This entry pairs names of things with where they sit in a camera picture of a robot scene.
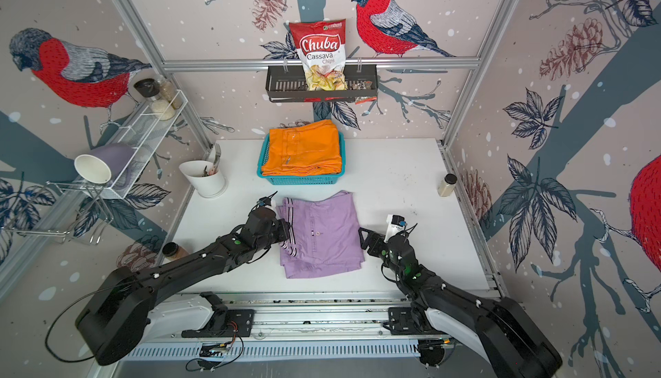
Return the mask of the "glass jar on shelf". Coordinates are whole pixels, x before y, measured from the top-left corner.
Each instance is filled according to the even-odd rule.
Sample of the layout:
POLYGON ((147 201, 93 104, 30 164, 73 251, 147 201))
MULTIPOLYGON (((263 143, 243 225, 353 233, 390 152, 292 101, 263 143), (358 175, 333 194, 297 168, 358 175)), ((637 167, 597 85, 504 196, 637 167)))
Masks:
POLYGON ((180 109, 182 100, 178 96, 175 85, 165 77, 159 77, 157 83, 161 96, 170 103, 173 109, 180 109))

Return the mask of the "purple pants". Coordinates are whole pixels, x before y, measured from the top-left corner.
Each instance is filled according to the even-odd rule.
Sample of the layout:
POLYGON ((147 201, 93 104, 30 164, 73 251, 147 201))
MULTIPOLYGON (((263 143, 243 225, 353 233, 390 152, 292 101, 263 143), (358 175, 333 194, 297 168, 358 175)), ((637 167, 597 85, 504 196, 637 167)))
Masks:
POLYGON ((353 194, 339 191, 318 202, 285 197, 278 214, 289 224, 281 266, 288 279, 335 276, 361 269, 361 249, 353 194))

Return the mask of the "purple white cup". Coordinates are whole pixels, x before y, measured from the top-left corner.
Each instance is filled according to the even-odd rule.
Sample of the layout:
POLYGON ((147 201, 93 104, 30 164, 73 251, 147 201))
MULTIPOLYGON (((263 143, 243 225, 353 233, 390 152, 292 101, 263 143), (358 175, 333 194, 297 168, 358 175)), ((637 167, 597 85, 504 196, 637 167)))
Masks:
POLYGON ((77 156, 74 168, 88 182, 105 185, 122 174, 134 154, 135 150, 126 144, 109 144, 77 156))

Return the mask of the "black lid jar on shelf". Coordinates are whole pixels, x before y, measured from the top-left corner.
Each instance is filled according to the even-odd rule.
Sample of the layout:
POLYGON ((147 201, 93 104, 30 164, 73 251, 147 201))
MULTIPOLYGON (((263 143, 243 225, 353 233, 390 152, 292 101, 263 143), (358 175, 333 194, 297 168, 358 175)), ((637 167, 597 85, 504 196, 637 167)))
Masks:
POLYGON ((145 99, 156 101, 161 99, 158 82, 154 78, 144 78, 134 84, 134 89, 145 99))

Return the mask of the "brown spice jar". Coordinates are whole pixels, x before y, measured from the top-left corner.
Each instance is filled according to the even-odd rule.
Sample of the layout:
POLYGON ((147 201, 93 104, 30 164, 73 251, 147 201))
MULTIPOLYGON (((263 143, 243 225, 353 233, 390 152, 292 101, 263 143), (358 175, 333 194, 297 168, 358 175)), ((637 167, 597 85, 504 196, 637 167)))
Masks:
POLYGON ((178 245, 175 242, 168 242, 164 244, 162 254, 164 261, 167 263, 189 256, 189 252, 184 247, 178 245))

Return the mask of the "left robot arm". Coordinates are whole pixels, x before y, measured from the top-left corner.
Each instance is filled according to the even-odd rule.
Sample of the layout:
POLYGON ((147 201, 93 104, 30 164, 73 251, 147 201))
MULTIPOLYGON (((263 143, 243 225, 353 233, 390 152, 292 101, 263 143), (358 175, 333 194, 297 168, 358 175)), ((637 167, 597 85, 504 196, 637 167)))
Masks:
POLYGON ((268 207, 253 209, 232 232, 198 252, 149 270, 111 272, 75 321, 101 366, 125 357, 143 338, 148 314, 186 288, 247 264, 261 250, 289 239, 290 224, 268 207))

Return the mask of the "white utensil holder cup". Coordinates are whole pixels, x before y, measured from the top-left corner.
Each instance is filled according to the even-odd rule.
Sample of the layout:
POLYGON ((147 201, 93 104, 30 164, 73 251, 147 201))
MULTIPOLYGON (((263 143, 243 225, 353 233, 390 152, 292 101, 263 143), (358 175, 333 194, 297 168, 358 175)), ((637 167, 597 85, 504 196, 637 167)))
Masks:
POLYGON ((203 198, 222 195, 228 183, 220 171, 213 171, 214 164, 206 160, 191 160, 179 166, 180 172, 189 180, 196 192, 203 198))

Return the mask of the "orange pants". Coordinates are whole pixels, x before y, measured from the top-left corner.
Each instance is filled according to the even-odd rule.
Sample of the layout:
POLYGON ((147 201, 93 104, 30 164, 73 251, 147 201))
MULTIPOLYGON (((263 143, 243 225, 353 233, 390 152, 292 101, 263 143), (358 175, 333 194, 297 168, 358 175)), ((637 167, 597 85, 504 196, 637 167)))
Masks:
POLYGON ((298 128, 270 130, 270 160, 265 174, 294 168, 320 167, 326 172, 340 168, 338 129, 331 120, 298 128))

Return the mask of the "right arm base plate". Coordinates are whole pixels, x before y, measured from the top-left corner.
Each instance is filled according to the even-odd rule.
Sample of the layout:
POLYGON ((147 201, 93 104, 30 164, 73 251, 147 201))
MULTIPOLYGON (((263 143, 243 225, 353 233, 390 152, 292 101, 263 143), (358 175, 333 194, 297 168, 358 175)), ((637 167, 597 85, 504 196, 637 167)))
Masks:
POLYGON ((384 326, 392 335, 438 335, 424 311, 412 307, 389 307, 384 326))

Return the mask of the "teal plastic basket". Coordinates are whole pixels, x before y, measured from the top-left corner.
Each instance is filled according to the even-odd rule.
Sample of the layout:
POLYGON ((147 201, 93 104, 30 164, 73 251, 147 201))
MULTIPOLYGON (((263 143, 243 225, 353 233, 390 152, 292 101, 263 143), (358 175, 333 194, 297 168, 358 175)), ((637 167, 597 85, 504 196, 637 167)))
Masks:
POLYGON ((263 145, 260 149, 258 165, 256 166, 256 175, 272 185, 335 185, 339 178, 344 176, 346 171, 346 145, 344 135, 338 133, 338 148, 340 158, 340 168, 337 172, 326 172, 325 169, 317 167, 294 168, 286 171, 273 171, 267 174, 263 168, 270 160, 270 136, 266 135, 263 145))

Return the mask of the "silver metal fork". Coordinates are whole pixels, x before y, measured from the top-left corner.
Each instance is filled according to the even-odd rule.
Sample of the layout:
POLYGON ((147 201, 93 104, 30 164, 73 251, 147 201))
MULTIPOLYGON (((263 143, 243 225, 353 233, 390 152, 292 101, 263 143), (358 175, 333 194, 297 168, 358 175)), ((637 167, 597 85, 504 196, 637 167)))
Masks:
POLYGON ((211 171, 209 173, 210 175, 214 175, 218 172, 221 155, 222 152, 221 152, 220 144, 216 142, 213 145, 213 167, 211 168, 211 171))

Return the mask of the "Chuba cassava chips bag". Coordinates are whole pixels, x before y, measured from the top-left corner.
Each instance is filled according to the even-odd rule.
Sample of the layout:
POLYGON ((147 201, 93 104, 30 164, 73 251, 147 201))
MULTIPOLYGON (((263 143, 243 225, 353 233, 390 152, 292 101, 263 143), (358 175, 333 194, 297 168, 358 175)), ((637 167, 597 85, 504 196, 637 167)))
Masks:
POLYGON ((292 23, 294 48, 309 91, 346 91, 346 20, 292 23))

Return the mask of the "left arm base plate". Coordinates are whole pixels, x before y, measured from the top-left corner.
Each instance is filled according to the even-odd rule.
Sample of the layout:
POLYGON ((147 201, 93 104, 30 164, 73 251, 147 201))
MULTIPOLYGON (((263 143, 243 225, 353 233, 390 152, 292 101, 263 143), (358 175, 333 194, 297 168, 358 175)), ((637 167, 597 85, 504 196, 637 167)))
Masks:
POLYGON ((251 335, 255 310, 230 309, 212 292, 202 292, 200 297, 212 312, 202 326, 182 331, 183 338, 248 338, 251 335))

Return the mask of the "beige spice jar black lid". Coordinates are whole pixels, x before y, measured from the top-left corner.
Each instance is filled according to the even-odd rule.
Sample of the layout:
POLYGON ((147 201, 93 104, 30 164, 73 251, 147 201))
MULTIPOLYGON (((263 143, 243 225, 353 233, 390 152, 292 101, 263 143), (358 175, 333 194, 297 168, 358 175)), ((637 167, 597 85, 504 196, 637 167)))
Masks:
POLYGON ((437 188, 437 193, 440 197, 449 197, 456 187, 458 178, 453 173, 446 174, 437 188))

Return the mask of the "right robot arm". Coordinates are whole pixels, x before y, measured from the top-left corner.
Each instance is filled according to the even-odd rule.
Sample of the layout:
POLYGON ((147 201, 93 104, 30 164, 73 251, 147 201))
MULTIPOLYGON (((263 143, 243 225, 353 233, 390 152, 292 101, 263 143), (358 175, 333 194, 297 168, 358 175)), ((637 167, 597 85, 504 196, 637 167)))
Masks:
POLYGON ((444 333, 480 355, 498 377, 553 377, 563 361, 537 324, 514 300, 478 297, 448 283, 418 261, 407 231, 386 236, 359 230, 361 248, 394 273, 411 302, 392 307, 393 335, 444 333))

